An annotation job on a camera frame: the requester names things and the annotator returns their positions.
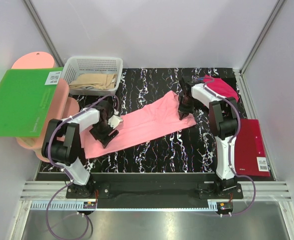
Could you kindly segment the light pink t-shirt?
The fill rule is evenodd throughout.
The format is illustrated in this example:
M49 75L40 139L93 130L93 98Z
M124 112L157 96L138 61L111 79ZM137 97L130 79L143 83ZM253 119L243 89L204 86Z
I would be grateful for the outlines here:
M117 127L119 133L106 148L93 138L89 129L85 130L81 135L85 157L101 157L196 125L191 114L179 119L178 105L178 95L169 91L142 109L123 115L123 121Z

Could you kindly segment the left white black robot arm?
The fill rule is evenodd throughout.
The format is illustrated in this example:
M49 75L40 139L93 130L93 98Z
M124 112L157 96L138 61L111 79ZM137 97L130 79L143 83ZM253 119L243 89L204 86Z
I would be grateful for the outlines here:
M81 133L90 128L94 140L106 148L119 133L116 127L121 121L107 100L99 100L74 116L49 120L41 154L66 173L71 182L68 189L76 196L91 198L98 193L93 177L80 160L80 154L84 152Z

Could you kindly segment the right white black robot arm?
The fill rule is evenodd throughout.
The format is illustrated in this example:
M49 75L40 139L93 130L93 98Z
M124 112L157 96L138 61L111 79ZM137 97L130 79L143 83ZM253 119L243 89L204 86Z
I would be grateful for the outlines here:
M209 127L216 140L217 167L213 192L219 198L225 198L237 187L235 170L235 142L240 132L240 116L237 100L224 96L209 87L216 79L201 77L193 80L182 77L179 84L182 96L179 98L178 114L182 120L193 113L194 102L204 104L209 110Z

